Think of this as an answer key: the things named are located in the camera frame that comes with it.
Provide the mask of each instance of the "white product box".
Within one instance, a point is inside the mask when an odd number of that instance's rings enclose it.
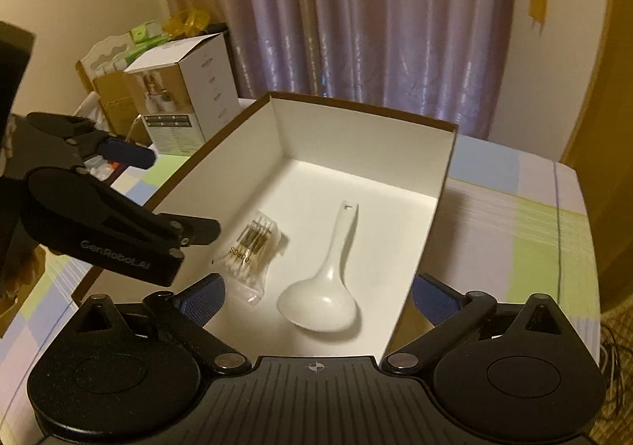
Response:
[[[270,264],[265,295],[252,307],[227,294],[205,328],[253,362],[261,355],[373,355],[380,362],[419,267],[456,134],[453,124],[391,109],[266,95],[153,197],[156,212],[214,218],[222,225],[215,243],[182,249],[186,259],[171,290],[211,273],[211,260],[260,210],[287,241]],[[343,270],[358,314],[345,331],[316,333],[288,322],[277,298],[316,273],[343,200],[358,203]],[[107,293],[116,303],[131,303],[160,289],[105,271],[88,295]]]
[[[161,154],[193,154],[240,112],[222,34],[150,49],[125,74]]]

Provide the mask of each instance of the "spoon handle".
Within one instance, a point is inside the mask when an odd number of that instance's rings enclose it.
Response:
[[[358,204],[348,201],[343,201],[341,204],[339,214],[336,216],[336,222],[334,223],[330,249],[327,251],[321,272],[330,271],[331,276],[333,271],[338,271],[340,275],[341,255],[357,212]]]

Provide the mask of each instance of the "product box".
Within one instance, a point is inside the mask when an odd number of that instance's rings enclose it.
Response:
[[[222,34],[150,49],[125,80],[160,154],[193,154],[240,112]]]
[[[94,78],[93,85],[94,90],[99,93],[99,103],[112,132],[128,136],[132,123],[138,116],[138,110],[125,82],[125,74],[121,71],[104,74]],[[130,138],[133,142],[143,145],[152,144],[143,126],[137,125]]]
[[[222,226],[209,246],[181,249],[185,260],[170,290],[216,271],[212,261],[261,211],[284,243],[268,267],[264,295],[253,307],[227,284],[224,305],[205,329],[252,362],[371,355],[380,363],[419,268],[456,136],[456,125],[416,114],[269,93],[205,143],[146,205]],[[356,320],[336,333],[306,331],[281,315],[277,300],[321,267],[343,201],[358,205],[342,269]],[[76,296],[107,293],[115,303],[135,303],[164,289],[103,271]]]

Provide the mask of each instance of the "open box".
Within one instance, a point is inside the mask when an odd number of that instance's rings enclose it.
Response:
[[[206,329],[251,361],[260,355],[380,360],[417,271],[456,132],[454,124],[392,109],[269,93],[198,150],[147,204],[222,225],[210,246],[182,249],[186,258],[172,290],[210,273],[211,260],[260,210],[277,222],[286,242],[268,268],[265,295],[254,307],[227,295]],[[278,312],[277,298],[318,270],[343,200],[359,205],[343,270],[357,318],[340,333],[304,330]],[[104,271],[92,286],[82,283],[78,296],[107,293],[116,303],[138,302],[159,289]]]

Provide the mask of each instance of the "purple curtain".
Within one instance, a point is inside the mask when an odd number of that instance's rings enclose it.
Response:
[[[315,93],[488,135],[514,0],[168,1],[229,24],[242,96]]]

